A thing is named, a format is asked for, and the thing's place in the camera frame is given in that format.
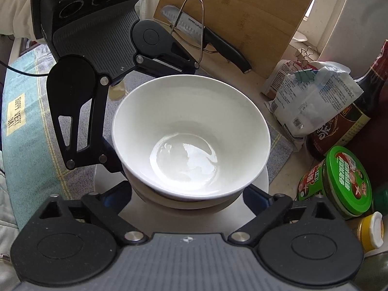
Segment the white plates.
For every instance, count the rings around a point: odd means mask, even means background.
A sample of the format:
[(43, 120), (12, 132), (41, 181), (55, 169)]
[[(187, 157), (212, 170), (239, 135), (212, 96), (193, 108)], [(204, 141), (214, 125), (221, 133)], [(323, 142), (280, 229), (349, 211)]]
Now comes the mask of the white plates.
[(180, 202), (161, 196), (129, 175), (132, 196), (119, 213), (147, 235), (153, 233), (222, 233), (228, 236), (255, 217), (237, 193), (227, 199)]

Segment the white bowl with pink flowers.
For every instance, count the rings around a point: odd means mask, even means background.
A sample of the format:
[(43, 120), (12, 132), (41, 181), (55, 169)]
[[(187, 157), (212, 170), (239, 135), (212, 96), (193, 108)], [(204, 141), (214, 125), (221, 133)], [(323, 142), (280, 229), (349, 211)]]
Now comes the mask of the white bowl with pink flowers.
[(242, 191), (262, 173), (271, 149), (258, 107), (235, 87), (197, 75), (135, 88), (116, 109), (111, 135), (126, 171), (182, 200)]

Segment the santoku kitchen knife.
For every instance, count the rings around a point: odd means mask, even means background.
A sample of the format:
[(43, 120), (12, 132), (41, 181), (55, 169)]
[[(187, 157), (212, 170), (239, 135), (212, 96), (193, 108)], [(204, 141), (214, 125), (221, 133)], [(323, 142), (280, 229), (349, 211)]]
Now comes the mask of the santoku kitchen knife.
[(251, 71), (252, 66), (249, 61), (237, 48), (209, 28), (202, 28), (202, 24), (187, 13), (181, 13), (176, 28), (195, 40), (199, 45), (202, 45), (203, 49), (211, 44), (225, 59), (234, 63), (244, 74)]

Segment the white jacket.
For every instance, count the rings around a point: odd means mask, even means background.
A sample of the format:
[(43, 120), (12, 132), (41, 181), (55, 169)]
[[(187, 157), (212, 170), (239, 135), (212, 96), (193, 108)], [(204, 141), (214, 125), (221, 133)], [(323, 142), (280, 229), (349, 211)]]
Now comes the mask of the white jacket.
[(0, 0), (0, 33), (46, 44), (43, 38), (35, 37), (33, 32), (30, 0)]

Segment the grey checked dish mat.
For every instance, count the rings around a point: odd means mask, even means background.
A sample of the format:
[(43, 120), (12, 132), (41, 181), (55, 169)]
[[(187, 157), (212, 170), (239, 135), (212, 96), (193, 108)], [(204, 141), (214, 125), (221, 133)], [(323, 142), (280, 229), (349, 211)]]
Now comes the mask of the grey checked dish mat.
[[(18, 58), (7, 72), (3, 92), (2, 160), (5, 174), (2, 193), (10, 217), (22, 228), (51, 194), (79, 199), (91, 192), (104, 192), (123, 180), (103, 166), (68, 170), (58, 149), (46, 93), (46, 73), (54, 58), (40, 45)], [(252, 220), (253, 213), (242, 199), (211, 213), (174, 211), (145, 202), (136, 194), (121, 211), (121, 217), (146, 233), (230, 233)]]

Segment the dark soy sauce bottle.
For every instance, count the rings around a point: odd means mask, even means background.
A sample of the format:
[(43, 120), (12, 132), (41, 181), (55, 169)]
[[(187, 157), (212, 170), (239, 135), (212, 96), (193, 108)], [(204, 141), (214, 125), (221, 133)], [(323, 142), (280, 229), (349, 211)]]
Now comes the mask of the dark soy sauce bottle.
[(386, 81), (387, 42), (367, 73), (356, 80), (363, 94), (307, 137), (307, 150), (313, 158), (322, 160), (332, 147), (345, 146), (377, 114)]

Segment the green lid sauce tub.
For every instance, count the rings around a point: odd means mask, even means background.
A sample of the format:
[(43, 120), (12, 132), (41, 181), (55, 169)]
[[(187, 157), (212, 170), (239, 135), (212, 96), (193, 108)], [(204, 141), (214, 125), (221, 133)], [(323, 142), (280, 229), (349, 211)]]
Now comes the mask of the green lid sauce tub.
[(366, 213), (372, 204), (372, 188), (364, 166), (343, 146), (334, 146), (324, 159), (301, 177), (297, 200), (325, 196), (345, 219)]

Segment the yellow lid spice jar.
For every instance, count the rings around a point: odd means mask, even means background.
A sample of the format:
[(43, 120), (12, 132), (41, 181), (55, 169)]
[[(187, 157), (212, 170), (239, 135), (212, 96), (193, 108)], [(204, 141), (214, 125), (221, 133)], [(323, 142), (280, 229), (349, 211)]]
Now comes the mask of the yellow lid spice jar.
[(383, 216), (378, 211), (358, 220), (356, 235), (365, 253), (382, 247), (384, 232)]

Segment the white plastic seasoning bag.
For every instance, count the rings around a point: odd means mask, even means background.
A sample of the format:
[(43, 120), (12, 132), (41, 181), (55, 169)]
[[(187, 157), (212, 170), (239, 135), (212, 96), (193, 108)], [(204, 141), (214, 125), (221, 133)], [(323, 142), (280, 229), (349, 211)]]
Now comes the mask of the white plastic seasoning bag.
[(269, 99), (267, 109), (300, 150), (309, 134), (354, 103), (363, 90), (336, 65), (280, 60), (262, 93)]

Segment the bamboo cutting board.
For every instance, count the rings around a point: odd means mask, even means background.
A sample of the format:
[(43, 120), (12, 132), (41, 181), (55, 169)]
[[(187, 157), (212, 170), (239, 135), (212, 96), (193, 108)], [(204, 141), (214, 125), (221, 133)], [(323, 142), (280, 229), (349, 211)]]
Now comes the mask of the bamboo cutting board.
[(312, 0), (160, 0), (184, 12), (239, 49), (252, 70), (267, 78), (280, 61)]

